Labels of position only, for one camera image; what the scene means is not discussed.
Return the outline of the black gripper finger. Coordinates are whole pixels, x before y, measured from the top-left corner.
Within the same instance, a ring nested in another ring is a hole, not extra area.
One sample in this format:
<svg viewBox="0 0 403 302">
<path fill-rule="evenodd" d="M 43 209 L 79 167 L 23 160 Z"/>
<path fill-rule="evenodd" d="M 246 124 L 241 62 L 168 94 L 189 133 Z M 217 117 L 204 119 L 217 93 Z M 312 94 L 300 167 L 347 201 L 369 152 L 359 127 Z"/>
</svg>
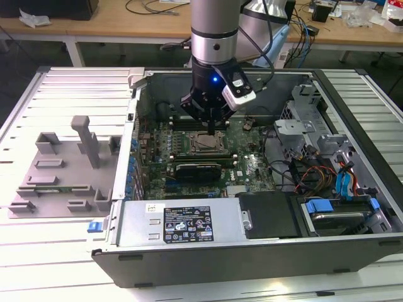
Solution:
<svg viewBox="0 0 403 302">
<path fill-rule="evenodd" d="M 230 108 L 213 108 L 212 109 L 212 133 L 218 126 L 224 124 L 234 112 Z"/>
<path fill-rule="evenodd" d="M 199 121 L 207 129 L 209 135 L 213 135 L 213 121 L 209 109 L 199 107 L 199 105 L 194 102 L 191 94 L 187 94 L 181 98 L 180 106 L 194 120 Z"/>
</svg>

